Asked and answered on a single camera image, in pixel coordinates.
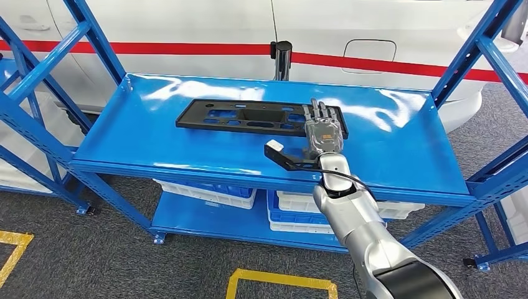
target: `silver robot arm segment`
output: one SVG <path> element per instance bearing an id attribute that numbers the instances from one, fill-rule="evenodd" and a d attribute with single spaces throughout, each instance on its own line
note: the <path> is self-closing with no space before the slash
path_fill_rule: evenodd
<path id="1" fill-rule="evenodd" d="M 338 153 L 319 157 L 323 170 L 351 175 L 346 158 Z M 347 192 L 341 182 L 352 186 Z M 362 186 L 336 174 L 323 174 L 313 191 L 315 203 L 332 230 L 346 246 L 365 284 L 368 298 L 462 298 L 455 284 L 442 271 L 424 262 L 387 231 L 374 198 Z"/>
<path id="2" fill-rule="evenodd" d="M 316 171 L 323 178 L 313 191 L 339 242 L 348 248 L 369 299 L 459 299 L 455 284 L 442 271 L 418 258 L 388 232 L 370 189 L 352 175 L 335 111 L 311 99 L 307 106 L 306 159 L 284 154 L 275 140 L 264 154 L 287 171 Z"/>

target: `white car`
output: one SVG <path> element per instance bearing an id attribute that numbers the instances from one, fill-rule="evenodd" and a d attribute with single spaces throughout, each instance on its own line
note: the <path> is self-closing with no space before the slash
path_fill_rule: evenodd
<path id="1" fill-rule="evenodd" d="M 167 48 L 177 49 L 178 45 L 170 43 L 269 44 L 273 40 L 288 40 L 294 52 L 447 66 L 491 1 L 87 0 L 87 3 L 128 72 L 272 79 L 274 62 L 266 55 L 174 55 Z M 0 0 L 0 7 L 3 18 L 19 37 L 33 41 L 27 43 L 30 49 L 43 50 L 38 53 L 39 58 L 46 55 L 49 45 L 46 42 L 61 40 L 76 25 L 62 0 Z M 503 52 L 514 52 L 519 46 L 500 37 L 495 43 Z M 491 69 L 484 59 L 475 67 Z M 98 57 L 90 53 L 69 54 L 52 74 L 88 112 L 100 112 L 115 89 Z M 290 80 L 431 89 L 438 80 L 431 74 L 293 64 Z M 464 80 L 453 92 L 440 110 L 446 131 L 459 127 L 478 111 L 484 84 Z"/>

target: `rectangular hole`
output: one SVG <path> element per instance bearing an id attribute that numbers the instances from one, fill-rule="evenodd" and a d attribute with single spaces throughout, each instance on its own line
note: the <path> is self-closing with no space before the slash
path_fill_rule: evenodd
<path id="1" fill-rule="evenodd" d="M 288 121 L 293 121 L 296 123 L 304 123 L 306 119 L 304 118 L 304 115 L 290 113 L 288 115 Z"/>
<path id="2" fill-rule="evenodd" d="M 207 114 L 211 117 L 236 117 L 237 111 L 236 110 L 219 110 L 219 109 L 212 109 L 209 110 L 209 113 Z"/>
<path id="3" fill-rule="evenodd" d="M 248 126 L 260 126 L 262 128 L 273 128 L 272 123 L 265 123 L 262 121 L 250 121 L 247 123 Z"/>
<path id="4" fill-rule="evenodd" d="M 280 122 L 285 118 L 286 113 L 283 111 L 260 110 L 260 109 L 241 109 L 241 120 L 254 121 L 273 121 Z"/>
<path id="5" fill-rule="evenodd" d="M 204 120 L 204 123 L 219 123 L 220 121 L 219 120 L 213 120 L 211 118 L 206 118 Z"/>

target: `blue shelf upright post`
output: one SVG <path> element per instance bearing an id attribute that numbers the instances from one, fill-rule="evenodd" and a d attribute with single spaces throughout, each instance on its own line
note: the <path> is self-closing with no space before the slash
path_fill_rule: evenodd
<path id="1" fill-rule="evenodd" d="M 17 64 L 19 76 L 21 79 L 24 79 L 24 77 L 29 72 L 26 64 L 26 60 L 18 50 L 18 48 L 15 45 L 11 46 L 11 50 L 13 52 L 13 56 L 15 57 L 15 62 Z M 40 125 L 42 125 L 45 128 L 44 120 L 42 119 L 42 114 L 40 112 L 39 103 L 37 102 L 37 97 L 35 96 L 35 92 L 32 90 L 31 93 L 27 95 L 27 100 L 29 102 L 29 106 L 31 109 L 31 113 L 33 114 L 33 118 L 35 118 Z M 56 183 L 61 183 L 62 179 L 60 177 L 59 168 L 57 167 L 57 163 L 53 161 L 53 159 L 46 155 L 46 159 L 48 161 L 48 165 L 50 166 L 50 170 L 53 176 L 53 180 Z"/>
<path id="2" fill-rule="evenodd" d="M 84 173 L 73 169 L 69 164 L 73 156 L 70 148 L 63 145 L 53 135 L 46 131 L 42 124 L 37 120 L 38 117 L 33 118 L 29 116 L 19 106 L 20 102 L 24 98 L 30 96 L 37 84 L 42 81 L 72 113 L 73 117 L 79 122 L 84 131 L 87 132 L 92 127 L 90 120 L 81 112 L 79 107 L 74 104 L 64 89 L 49 74 L 53 67 L 66 56 L 68 51 L 83 36 L 88 37 L 92 46 L 94 46 L 97 54 L 101 57 L 116 82 L 120 83 L 125 75 L 123 67 L 119 63 L 117 56 L 111 50 L 110 44 L 103 35 L 99 25 L 95 22 L 86 2 L 84 0 L 65 0 L 64 2 L 70 11 L 74 13 L 78 25 L 43 61 L 38 61 L 35 55 L 33 55 L 20 38 L 16 36 L 4 19 L 0 17 L 0 37 L 15 49 L 18 59 L 23 60 L 18 61 L 18 64 L 27 67 L 27 70 L 23 70 L 23 72 L 27 71 L 27 73 L 18 74 L 23 75 L 23 78 L 8 95 L 4 92 L 0 93 L 0 101 L 2 101 L 2 105 L 0 105 L 0 119 L 33 145 L 38 147 L 38 149 L 43 151 L 48 157 L 56 161 L 79 181 L 84 183 L 84 185 L 88 186 L 119 211 L 123 212 L 131 221 L 155 236 L 156 233 L 151 232 L 151 229 L 149 228 L 150 221 L 131 207 L 126 200 L 109 187 L 109 185 L 97 176 L 97 174 Z M 57 182 L 43 176 L 36 169 L 29 166 L 5 148 L 0 148 L 0 156 L 11 165 L 19 168 L 22 172 L 35 179 L 37 182 L 52 190 L 54 195 L 60 196 L 66 201 L 77 205 L 79 213 L 85 213 L 90 207 L 87 202 L 81 201 L 72 193 L 67 192 L 63 186 L 60 186 Z"/>
<path id="3" fill-rule="evenodd" d="M 438 108 L 444 104 L 474 63 L 484 55 L 513 99 L 528 116 L 528 87 L 493 44 L 493 39 L 522 2 L 523 0 L 495 0 L 491 4 L 433 89 L 432 95 Z M 462 208 L 448 207 L 439 216 L 406 236 L 402 242 L 409 247 L 414 247 L 476 214 L 490 253 L 484 257 L 477 255 L 473 260 L 475 267 L 486 270 L 494 262 L 528 254 L 528 244 L 514 246 L 509 232 L 507 235 L 510 236 L 508 239 L 511 247 L 504 250 L 497 249 L 486 220 L 481 213 L 483 209 L 493 204 L 497 208 L 501 199 L 528 184 L 528 155 L 526 153 L 528 153 L 528 136 L 466 181 L 470 193 L 477 198 L 477 201 Z"/>

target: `yellow floor marking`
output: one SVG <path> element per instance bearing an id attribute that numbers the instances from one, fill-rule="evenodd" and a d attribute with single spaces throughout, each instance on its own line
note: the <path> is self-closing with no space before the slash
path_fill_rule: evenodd
<path id="1" fill-rule="evenodd" d="M 337 299 L 337 286 L 330 280 L 291 276 L 270 272 L 236 269 L 229 278 L 225 299 L 235 299 L 239 279 L 254 280 L 257 282 L 279 283 L 281 285 L 294 285 L 296 287 L 318 288 L 328 290 L 329 299 Z"/>
<path id="2" fill-rule="evenodd" d="M 33 239 L 33 235 L 19 234 L 17 232 L 4 232 L 0 230 L 0 243 L 16 245 L 15 250 L 7 259 L 6 264 L 0 269 L 0 288 L 6 282 L 7 277 L 15 267 L 16 263 L 22 257 L 27 245 Z"/>

